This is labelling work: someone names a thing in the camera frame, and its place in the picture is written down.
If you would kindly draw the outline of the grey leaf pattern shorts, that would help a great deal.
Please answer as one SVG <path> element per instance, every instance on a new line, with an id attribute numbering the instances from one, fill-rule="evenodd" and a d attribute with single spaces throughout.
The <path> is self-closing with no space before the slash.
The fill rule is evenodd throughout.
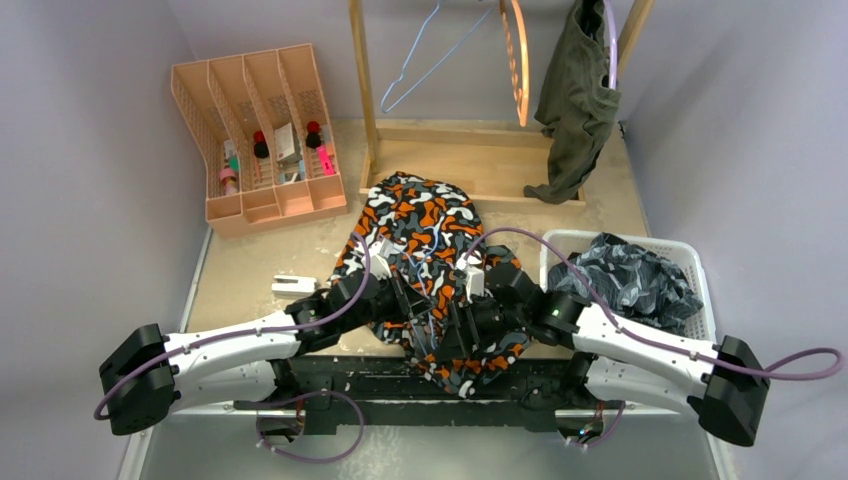
<path id="1" fill-rule="evenodd" d="M 635 322 L 681 335 L 703 308 L 676 263 L 616 235 L 596 235 L 587 251 L 568 260 L 613 313 Z"/>

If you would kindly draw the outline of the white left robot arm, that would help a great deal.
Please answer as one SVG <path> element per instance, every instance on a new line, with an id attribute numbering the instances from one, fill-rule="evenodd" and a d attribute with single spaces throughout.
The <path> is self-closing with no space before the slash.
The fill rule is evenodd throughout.
<path id="1" fill-rule="evenodd" d="M 157 324 L 143 325 L 100 365 L 104 397 L 94 417 L 125 436 L 210 403 L 266 401 L 284 409 L 298 395 L 296 379 L 281 371 L 284 361 L 333 346 L 365 324 L 416 320 L 434 305 L 398 273 L 356 271 L 282 311 L 231 327 L 165 334 Z"/>

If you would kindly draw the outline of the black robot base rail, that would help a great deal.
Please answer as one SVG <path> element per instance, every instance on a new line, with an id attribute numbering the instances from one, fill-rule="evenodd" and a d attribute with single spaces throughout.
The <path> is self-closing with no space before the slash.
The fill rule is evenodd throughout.
<path id="1" fill-rule="evenodd" d="M 576 384 L 569 360 L 520 360 L 468 399 L 425 380 L 402 359 L 303 356 L 272 364 L 274 389 L 237 411 L 286 411 L 308 435 L 340 426 L 516 427 L 533 433 L 597 436 L 624 404 L 599 400 Z"/>

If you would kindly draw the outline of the orange hanger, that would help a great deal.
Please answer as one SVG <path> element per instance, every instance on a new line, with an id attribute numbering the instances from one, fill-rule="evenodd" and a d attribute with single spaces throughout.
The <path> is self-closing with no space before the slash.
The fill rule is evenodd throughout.
<path id="1" fill-rule="evenodd" d="M 518 0 L 500 0 L 498 10 L 506 42 L 516 114 L 519 125 L 525 127 L 529 116 L 530 67 L 524 14 Z"/>

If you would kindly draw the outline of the orange camouflage shorts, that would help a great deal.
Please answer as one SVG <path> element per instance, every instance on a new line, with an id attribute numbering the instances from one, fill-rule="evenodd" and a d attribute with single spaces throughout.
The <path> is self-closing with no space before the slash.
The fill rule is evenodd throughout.
<path id="1" fill-rule="evenodd" d="M 442 215 L 445 215 L 446 219 L 441 230 L 441 250 L 436 253 L 436 258 L 438 269 L 442 271 L 442 286 L 438 298 L 439 305 L 446 310 L 446 330 L 448 305 L 453 301 L 467 300 L 461 273 L 456 269 L 461 256 L 474 254 L 482 257 L 485 272 L 504 262 L 523 269 L 519 259 L 508 247 L 489 245 L 483 240 L 483 222 L 470 196 L 450 183 L 396 172 L 370 189 L 354 231 L 364 238 L 368 246 L 381 238 L 391 241 L 396 251 L 390 257 L 392 272 L 399 273 L 403 280 L 416 289 L 415 273 L 408 273 L 409 264 L 406 256 L 402 254 L 403 244 L 400 238 L 394 235 L 393 225 L 397 220 L 401 220 L 407 224 L 416 221 L 421 226 L 431 226 Z M 425 241 L 431 240 L 430 232 L 413 233 L 407 252 L 412 253 L 413 247 L 419 247 L 421 252 L 424 252 Z M 427 315 L 423 320 L 413 323 L 420 325 L 426 322 Z M 418 363 L 421 350 L 417 339 L 413 337 L 413 323 L 409 327 L 399 329 L 386 329 L 382 325 L 374 327 L 371 324 L 368 324 L 368 327 L 381 342 L 400 346 L 405 359 L 417 374 L 462 399 L 470 398 L 482 386 L 505 373 L 531 343 L 531 337 L 524 328 L 508 335 L 494 350 L 479 354 L 473 359 L 435 359 L 434 365 L 427 367 Z"/>

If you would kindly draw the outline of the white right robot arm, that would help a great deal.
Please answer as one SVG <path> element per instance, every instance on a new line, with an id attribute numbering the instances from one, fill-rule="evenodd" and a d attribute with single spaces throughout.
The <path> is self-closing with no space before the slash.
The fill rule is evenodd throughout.
<path id="1" fill-rule="evenodd" d="M 546 292 L 521 269 L 500 263 L 463 270 L 468 297 L 448 305 L 439 361 L 494 351 L 509 333 L 573 350 L 561 381 L 576 407 L 621 400 L 696 416 L 709 434 L 737 446 L 754 444 L 770 389 L 743 340 L 721 343 L 673 335 L 616 315 L 571 294 Z"/>

